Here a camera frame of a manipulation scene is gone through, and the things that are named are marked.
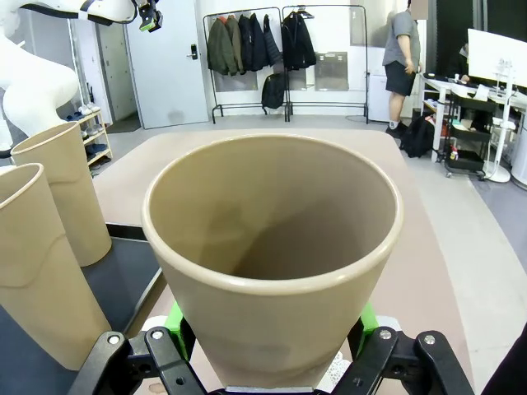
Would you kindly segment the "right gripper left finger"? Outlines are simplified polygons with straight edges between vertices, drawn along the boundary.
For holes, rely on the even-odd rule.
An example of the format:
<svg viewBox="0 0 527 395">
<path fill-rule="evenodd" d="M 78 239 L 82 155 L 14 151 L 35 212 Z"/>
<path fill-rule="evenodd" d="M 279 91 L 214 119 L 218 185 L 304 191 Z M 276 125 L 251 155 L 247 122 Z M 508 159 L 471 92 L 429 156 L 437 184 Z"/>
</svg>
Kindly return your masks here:
<svg viewBox="0 0 527 395">
<path fill-rule="evenodd" d="M 145 379 L 159 379 L 169 394 L 204 394 L 190 366 L 196 337 L 177 304 L 157 326 L 128 338 L 104 332 L 69 389 L 70 394 L 133 394 Z"/>
</svg>

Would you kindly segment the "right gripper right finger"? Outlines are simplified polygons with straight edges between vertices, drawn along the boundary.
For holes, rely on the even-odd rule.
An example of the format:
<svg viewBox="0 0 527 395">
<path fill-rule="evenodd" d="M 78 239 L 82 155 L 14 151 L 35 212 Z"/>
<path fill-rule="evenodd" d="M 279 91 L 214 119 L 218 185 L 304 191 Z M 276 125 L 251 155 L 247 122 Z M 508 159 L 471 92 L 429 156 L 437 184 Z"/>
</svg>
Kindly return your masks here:
<svg viewBox="0 0 527 395">
<path fill-rule="evenodd" d="M 407 394 L 472 394 L 471 384 L 445 335 L 425 331 L 415 338 L 379 324 L 370 304 L 347 335 L 352 361 L 334 359 L 331 394 L 376 394 L 386 379 Z"/>
</svg>

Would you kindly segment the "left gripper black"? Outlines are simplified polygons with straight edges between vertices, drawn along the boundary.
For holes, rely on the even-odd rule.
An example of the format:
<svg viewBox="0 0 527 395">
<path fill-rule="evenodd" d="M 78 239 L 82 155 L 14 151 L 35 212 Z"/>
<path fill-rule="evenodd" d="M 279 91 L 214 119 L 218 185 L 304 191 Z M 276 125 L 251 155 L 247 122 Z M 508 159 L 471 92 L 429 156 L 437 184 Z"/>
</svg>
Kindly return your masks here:
<svg viewBox="0 0 527 395">
<path fill-rule="evenodd" d="M 162 26 L 163 15 L 157 10 L 157 0 L 138 0 L 137 10 L 142 22 L 139 27 L 141 32 L 153 32 Z"/>
</svg>

